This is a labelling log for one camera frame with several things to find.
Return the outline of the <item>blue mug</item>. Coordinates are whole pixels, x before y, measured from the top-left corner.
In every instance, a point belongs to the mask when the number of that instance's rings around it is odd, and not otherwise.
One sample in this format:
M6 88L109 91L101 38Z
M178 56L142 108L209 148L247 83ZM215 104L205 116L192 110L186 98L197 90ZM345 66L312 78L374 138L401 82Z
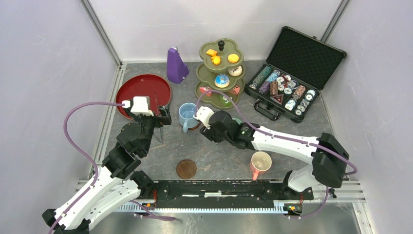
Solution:
M183 132L187 133L188 128L194 127L198 121L194 118L196 105L194 103L184 103L178 110L179 123L183 128Z

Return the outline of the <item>blue frosted donut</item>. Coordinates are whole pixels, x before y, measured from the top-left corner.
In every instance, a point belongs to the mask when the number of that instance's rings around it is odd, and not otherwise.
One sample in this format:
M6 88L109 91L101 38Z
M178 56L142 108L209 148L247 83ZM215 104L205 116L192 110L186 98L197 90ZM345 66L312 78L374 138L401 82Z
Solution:
M226 88L230 84L229 77L225 74L219 74L214 79L214 84L218 88Z

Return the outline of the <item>dark wooden round coaster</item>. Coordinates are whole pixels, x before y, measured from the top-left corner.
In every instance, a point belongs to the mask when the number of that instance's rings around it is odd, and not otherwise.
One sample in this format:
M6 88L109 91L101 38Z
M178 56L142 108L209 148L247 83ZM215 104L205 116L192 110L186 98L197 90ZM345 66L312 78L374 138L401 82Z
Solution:
M176 166L176 173L181 179L191 179L196 175L197 167L190 159L181 160Z

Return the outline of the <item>chocolate cream donut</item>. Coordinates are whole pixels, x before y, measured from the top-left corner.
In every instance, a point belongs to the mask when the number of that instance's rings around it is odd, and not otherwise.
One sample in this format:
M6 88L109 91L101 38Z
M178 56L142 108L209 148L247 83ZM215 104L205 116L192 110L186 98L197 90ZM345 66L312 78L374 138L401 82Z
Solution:
M242 74L242 72L243 72L242 66L238 66L238 67L236 67L236 68L230 68L230 69L228 69L228 73L229 73L231 76L234 76L234 77L240 76L240 75Z

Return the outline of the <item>small orange pastry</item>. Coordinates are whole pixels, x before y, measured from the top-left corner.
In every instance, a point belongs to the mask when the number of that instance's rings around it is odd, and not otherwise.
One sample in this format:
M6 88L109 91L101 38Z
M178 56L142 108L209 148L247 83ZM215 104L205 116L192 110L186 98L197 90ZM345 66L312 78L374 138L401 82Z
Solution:
M221 57L217 56L217 55L212 56L211 61L212 61L213 65L219 65L221 63Z

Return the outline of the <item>light wooden round coaster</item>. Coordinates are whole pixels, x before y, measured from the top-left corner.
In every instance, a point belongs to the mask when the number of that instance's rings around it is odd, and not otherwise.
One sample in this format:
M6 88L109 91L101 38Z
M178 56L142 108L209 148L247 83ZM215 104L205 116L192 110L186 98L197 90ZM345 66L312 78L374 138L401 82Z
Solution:
M197 124L196 126L191 127L191 128L188 128L188 131L190 131L190 130L195 130L195 129L197 129L200 125L201 125L201 123L198 122L198 124Z

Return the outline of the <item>orange round cookie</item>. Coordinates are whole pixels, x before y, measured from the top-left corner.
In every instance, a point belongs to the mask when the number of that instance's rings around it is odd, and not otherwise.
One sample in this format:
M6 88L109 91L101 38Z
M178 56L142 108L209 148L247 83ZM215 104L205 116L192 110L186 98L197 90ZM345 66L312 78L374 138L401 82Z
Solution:
M237 54L230 54L227 57L228 62L237 63L240 60L240 57Z

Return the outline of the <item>teal mug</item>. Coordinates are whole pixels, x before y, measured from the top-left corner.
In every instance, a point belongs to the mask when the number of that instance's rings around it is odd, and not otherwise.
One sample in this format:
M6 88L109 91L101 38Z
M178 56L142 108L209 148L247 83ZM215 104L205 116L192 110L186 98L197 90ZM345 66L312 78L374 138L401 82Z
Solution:
M233 118L233 120L234 120L236 123L238 123L238 124L242 124L242 121L241 121L240 119L238 119L238 118Z

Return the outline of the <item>metal tongs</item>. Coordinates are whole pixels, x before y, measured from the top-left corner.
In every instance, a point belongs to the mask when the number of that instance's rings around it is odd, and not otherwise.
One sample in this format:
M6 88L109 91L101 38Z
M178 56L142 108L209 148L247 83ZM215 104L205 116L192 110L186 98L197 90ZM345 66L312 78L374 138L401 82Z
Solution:
M156 96L155 92L154 92L154 98L155 98L155 103L156 103L158 114L161 114L160 109L159 109L159 103L158 103L157 96ZM156 139L160 144L164 144L163 125L161 125L159 127L159 131L160 131L160 139L158 139L157 137L156 137Z

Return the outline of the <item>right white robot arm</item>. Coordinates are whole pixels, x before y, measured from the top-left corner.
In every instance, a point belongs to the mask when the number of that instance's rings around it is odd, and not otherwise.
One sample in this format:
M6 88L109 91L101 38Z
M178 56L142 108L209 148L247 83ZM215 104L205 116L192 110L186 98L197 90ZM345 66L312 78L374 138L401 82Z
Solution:
M284 178L281 192L288 199L314 185L342 186L350 164L349 155L332 134L322 133L320 137L285 134L256 123L237 123L228 112L205 106L195 108L191 117L203 125L200 133L212 142L227 141L238 149L275 152L305 162L305 167L288 172Z

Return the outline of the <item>pink roll cake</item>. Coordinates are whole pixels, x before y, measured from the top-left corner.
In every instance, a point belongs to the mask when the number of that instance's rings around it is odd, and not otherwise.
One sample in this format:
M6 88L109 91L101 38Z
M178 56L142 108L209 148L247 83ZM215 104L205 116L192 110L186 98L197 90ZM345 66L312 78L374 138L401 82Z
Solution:
M239 85L235 85L229 92L233 95L238 95L240 92L241 88Z

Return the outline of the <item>green cake slice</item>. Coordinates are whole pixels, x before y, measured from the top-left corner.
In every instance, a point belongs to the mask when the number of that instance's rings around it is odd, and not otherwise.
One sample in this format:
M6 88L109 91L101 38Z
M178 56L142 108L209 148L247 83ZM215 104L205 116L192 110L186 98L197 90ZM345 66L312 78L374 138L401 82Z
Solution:
M231 108L232 104L232 97L227 97L225 95L220 95L220 101L222 103L222 108Z

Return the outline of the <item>pink cream mug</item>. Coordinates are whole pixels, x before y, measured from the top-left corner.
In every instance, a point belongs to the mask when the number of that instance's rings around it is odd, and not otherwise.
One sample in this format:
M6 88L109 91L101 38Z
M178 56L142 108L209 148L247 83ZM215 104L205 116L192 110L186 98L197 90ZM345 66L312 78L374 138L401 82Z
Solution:
M259 175L264 174L272 166L271 156L263 151L255 152L250 159L252 180L257 180Z

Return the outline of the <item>orange square pastry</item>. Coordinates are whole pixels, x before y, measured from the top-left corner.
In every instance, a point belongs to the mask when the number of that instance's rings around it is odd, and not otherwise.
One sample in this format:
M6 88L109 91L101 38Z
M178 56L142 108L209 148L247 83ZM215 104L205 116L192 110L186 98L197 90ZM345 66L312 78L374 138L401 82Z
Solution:
M213 49L208 49L208 50L206 51L206 54L209 55L209 56L211 56L211 57L216 56L217 53L218 53L218 52L217 52L216 50L213 50Z

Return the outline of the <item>pink cake slice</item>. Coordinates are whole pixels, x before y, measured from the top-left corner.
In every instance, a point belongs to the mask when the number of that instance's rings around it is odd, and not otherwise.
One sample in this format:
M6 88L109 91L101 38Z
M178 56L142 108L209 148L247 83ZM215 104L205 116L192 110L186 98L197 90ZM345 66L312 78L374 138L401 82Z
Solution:
M204 96L211 97L213 95L213 92L211 91L212 88L209 86L201 86L198 88L198 91L200 94L204 94Z

